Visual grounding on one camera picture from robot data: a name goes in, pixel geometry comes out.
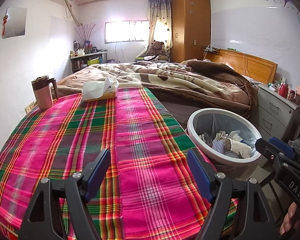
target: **blue gripper pad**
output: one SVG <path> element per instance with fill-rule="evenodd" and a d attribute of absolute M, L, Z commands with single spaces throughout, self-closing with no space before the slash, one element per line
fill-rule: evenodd
<path fill-rule="evenodd" d="M 276 146 L 289 159 L 293 160 L 294 157 L 296 156 L 292 147 L 290 147 L 289 145 L 287 145 L 283 141 L 277 139 L 276 137 L 271 137 L 269 139 L 269 143 Z"/>
<path fill-rule="evenodd" d="M 110 151 L 103 149 L 98 157 L 83 169 L 82 195 L 85 203 L 97 195 L 110 163 Z"/>
<path fill-rule="evenodd" d="M 197 149 L 188 151 L 187 162 L 198 185 L 200 195 L 209 203 L 214 203 L 217 197 L 216 179 L 214 178 L 216 172 L 209 163 L 204 161 Z"/>

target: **drawer handle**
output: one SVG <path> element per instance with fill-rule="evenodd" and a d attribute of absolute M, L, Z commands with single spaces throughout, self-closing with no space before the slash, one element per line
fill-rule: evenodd
<path fill-rule="evenodd" d="M 266 119 L 263 119 L 263 122 L 266 121 L 269 125 L 271 125 L 271 128 L 272 128 L 272 123 L 270 123 L 268 120 Z"/>
<path fill-rule="evenodd" d="M 271 107 L 271 106 L 274 106 L 274 107 L 275 107 L 276 109 L 278 109 L 278 111 L 279 111 L 279 109 L 280 109 L 279 107 L 275 106 L 275 105 L 272 104 L 271 102 L 269 102 L 269 104 L 270 104 L 270 107 Z"/>

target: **hand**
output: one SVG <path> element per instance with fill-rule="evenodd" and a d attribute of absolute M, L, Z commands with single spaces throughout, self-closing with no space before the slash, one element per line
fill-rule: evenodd
<path fill-rule="evenodd" d="M 296 214 L 296 211 L 297 211 L 297 204 L 293 202 L 289 207 L 288 213 L 284 217 L 283 223 L 280 227 L 280 235 L 283 235 L 285 232 L 288 232 L 291 229 L 292 218 Z M 294 225 L 294 229 L 298 229 L 299 226 L 300 226 L 300 220 L 296 222 L 296 224 Z"/>

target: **metal bolt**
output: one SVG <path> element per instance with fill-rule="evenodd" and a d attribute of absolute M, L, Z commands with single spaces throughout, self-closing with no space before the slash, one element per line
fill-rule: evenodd
<path fill-rule="evenodd" d="M 219 179 L 224 179 L 224 178 L 226 177 L 226 175 L 225 175 L 223 172 L 218 172 L 218 173 L 217 173 L 217 177 L 218 177 Z"/>
<path fill-rule="evenodd" d="M 42 178 L 40 181 L 41 181 L 41 183 L 45 184 L 49 181 L 49 179 L 48 178 Z"/>
<path fill-rule="evenodd" d="M 250 179 L 249 179 L 249 182 L 250 182 L 251 184 L 257 184 L 257 180 L 256 180 L 255 178 L 250 178 Z"/>
<path fill-rule="evenodd" d="M 72 177 L 74 177 L 75 179 L 78 179 L 81 177 L 81 175 L 82 175 L 81 172 L 75 172 L 74 174 L 72 174 Z"/>

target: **patterned curtain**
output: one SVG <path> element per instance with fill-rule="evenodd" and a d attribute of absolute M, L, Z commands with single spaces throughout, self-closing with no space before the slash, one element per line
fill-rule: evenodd
<path fill-rule="evenodd" d="M 148 20 L 148 48 L 139 54 L 138 57 L 146 55 L 151 43 L 154 42 L 155 33 L 157 34 L 156 41 L 163 41 L 169 53 L 172 47 L 171 0 L 148 0 Z"/>

